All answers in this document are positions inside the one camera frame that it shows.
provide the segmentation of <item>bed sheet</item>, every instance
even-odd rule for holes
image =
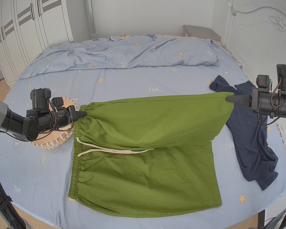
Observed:
[[[30,91],[40,87],[50,88],[52,97],[74,98],[80,106],[124,98],[213,93],[208,83],[217,75],[223,76],[232,86],[246,82],[248,79],[237,63],[221,46],[213,43],[219,60],[213,65],[45,73],[18,80],[5,103],[12,111],[24,116],[25,111],[31,109]],[[57,228],[223,229],[262,211],[284,193],[286,153],[275,124],[269,126],[267,141],[279,158],[275,169],[278,177],[262,191],[256,181],[248,182],[243,177],[232,134],[224,126],[212,141],[222,206],[180,216],[114,217],[69,200],[67,194],[73,157],[72,138],[54,150],[45,151],[31,143],[17,142],[7,135],[1,135],[0,181],[15,205]]]

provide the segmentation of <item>wooden floor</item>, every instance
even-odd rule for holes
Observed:
[[[10,87],[7,85],[7,83],[4,80],[0,81],[0,101],[3,101],[5,99],[5,97],[7,96],[8,92],[10,91]],[[24,218],[25,220],[27,220],[27,222],[35,229],[54,229],[54,227],[32,217],[31,215],[29,215],[28,213],[22,211],[21,209],[15,207],[15,209],[17,210],[17,212],[19,213],[19,215]],[[248,229],[250,227],[257,227],[257,223],[258,223],[258,214],[256,214],[255,216],[235,225],[232,226],[228,229]],[[5,223],[5,221],[0,217],[0,229],[6,229],[7,228],[7,224]]]

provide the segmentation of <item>gray nightstand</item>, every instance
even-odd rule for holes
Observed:
[[[217,35],[212,29],[192,25],[183,25],[183,27],[189,37],[199,37],[221,41],[221,37]]]

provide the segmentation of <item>bed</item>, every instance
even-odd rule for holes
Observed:
[[[19,79],[16,82],[4,102],[9,105],[11,110],[24,116],[25,111],[31,109],[29,94],[33,88],[50,88],[52,97],[67,96],[73,98],[77,106],[80,106],[90,102],[123,98],[213,93],[209,88],[209,83],[218,75],[223,76],[231,86],[246,82],[248,78],[254,81],[257,74],[269,74],[272,79],[275,79],[275,65],[286,62],[282,54],[280,59],[270,59],[272,62],[269,64],[261,64],[263,61],[260,61],[260,66],[255,65],[258,62],[247,58],[257,50],[257,47],[253,46],[256,43],[251,37],[238,35],[249,33],[247,30],[239,30],[242,27],[240,25],[245,23],[243,21],[245,20],[244,13],[250,17],[249,20],[258,20],[256,12],[269,10],[271,14],[275,13],[274,15],[278,17],[284,15],[283,10],[281,11],[279,5],[274,6],[272,1],[263,1],[264,5],[260,5],[259,2],[250,11],[244,12],[244,7],[249,10],[246,7],[248,1],[237,5],[236,3],[232,4],[232,1],[229,2],[226,36],[222,42],[236,58],[236,61],[221,45],[212,40],[206,40],[218,58],[218,63],[212,65],[125,68],[127,63],[124,61],[120,63],[120,68],[116,69],[93,69],[93,66],[88,65],[85,68],[75,67],[69,70],[62,70],[59,67],[60,71],[55,71],[49,65],[49,56],[45,56],[45,61],[42,62],[41,66],[37,65],[38,68],[33,65],[33,62],[27,67],[20,76],[25,79]],[[270,36],[272,40],[267,40],[267,44],[273,44],[277,37],[281,39],[281,36],[286,34],[281,30],[276,31],[278,26],[269,18],[268,14],[270,13],[265,13],[264,18],[260,17],[260,21],[251,21],[249,25],[250,30],[253,30],[251,25],[255,28],[257,23],[266,21],[266,26],[259,27],[259,29],[264,31],[265,28],[271,28],[270,31],[277,35],[276,38]],[[168,35],[148,37],[155,41],[182,39]],[[114,42],[115,39],[125,40],[120,38],[121,36],[100,38],[76,45],[95,46],[97,42]],[[126,40],[134,38],[135,36],[127,37]],[[265,39],[261,39],[256,45],[263,45],[264,47],[265,43],[260,43]],[[265,62],[269,62],[267,58],[274,56],[273,52],[272,55],[268,54],[269,50],[264,50],[265,55],[259,53],[259,56],[265,58]],[[232,134],[226,126],[223,127],[220,134],[212,141],[222,206],[205,211],[162,218],[114,217],[96,212],[68,199],[73,157],[72,138],[54,150],[45,151],[30,143],[18,142],[8,136],[1,136],[0,180],[6,193],[11,196],[16,206],[57,228],[223,229],[264,210],[284,193],[286,151],[282,139],[284,135],[282,128],[285,126],[281,119],[277,123],[278,125],[274,123],[269,126],[267,142],[279,158],[275,169],[279,175],[264,191],[261,190],[256,181],[248,182],[243,177],[236,158]]]

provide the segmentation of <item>white wardrobe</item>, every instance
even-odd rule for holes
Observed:
[[[84,0],[0,0],[0,69],[11,87],[49,45],[90,39]]]

